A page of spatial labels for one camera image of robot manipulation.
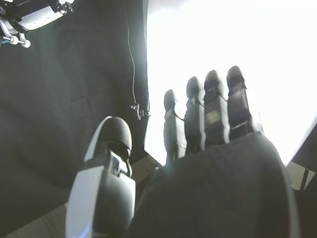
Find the cable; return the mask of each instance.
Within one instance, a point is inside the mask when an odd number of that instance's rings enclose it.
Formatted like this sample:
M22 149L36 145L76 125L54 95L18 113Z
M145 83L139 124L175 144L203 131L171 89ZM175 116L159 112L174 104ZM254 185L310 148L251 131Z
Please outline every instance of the cable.
M132 94L133 94L133 99L134 99L134 103L136 104L136 100L135 100L135 95L134 95L134 79L135 79L135 64L134 64L134 60L133 60L133 56L131 53L131 47L130 47L130 27L128 24L128 20L126 20L127 26L128 26L128 46L129 46L129 52L130 52L130 56L132 59L132 63L133 63L133 79L132 79Z

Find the thin wire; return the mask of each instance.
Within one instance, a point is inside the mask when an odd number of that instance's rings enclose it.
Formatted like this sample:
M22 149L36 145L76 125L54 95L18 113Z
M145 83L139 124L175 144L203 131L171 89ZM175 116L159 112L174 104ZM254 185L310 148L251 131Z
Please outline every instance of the thin wire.
M129 27L128 21L126 21L126 22L127 22L127 26L128 26L128 46L129 46L129 52L130 52L130 56L131 56L132 63L133 63L132 94L133 94L134 103L136 104L137 101L135 100L135 95L134 95L135 64L134 64L133 56L132 56L132 53L131 53L131 47L130 47L130 27Z

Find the robotic arm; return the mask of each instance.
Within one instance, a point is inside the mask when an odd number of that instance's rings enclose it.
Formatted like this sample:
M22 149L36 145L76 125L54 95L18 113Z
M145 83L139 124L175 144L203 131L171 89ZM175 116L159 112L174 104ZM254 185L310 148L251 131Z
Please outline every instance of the robotic arm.
M30 47L25 34L73 12L74 0L0 0L0 46Z

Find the dark fabric backdrop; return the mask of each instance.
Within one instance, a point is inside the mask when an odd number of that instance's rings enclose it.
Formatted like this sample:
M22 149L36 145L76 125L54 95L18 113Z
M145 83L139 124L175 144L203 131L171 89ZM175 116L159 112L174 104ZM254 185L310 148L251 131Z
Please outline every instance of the dark fabric backdrop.
M32 46L0 48L0 237L68 200L97 125L130 125L131 162L144 155L148 106L142 0L77 0L75 12L33 31Z

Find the white backdrop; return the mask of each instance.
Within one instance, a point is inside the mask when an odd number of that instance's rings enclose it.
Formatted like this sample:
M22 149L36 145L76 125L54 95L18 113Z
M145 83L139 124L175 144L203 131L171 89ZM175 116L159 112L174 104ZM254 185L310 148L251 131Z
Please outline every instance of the white backdrop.
M317 114L317 3L314 0L149 0L148 81L152 116L146 151L165 164L163 99L185 109L191 76L240 66L256 94L265 135L284 164Z

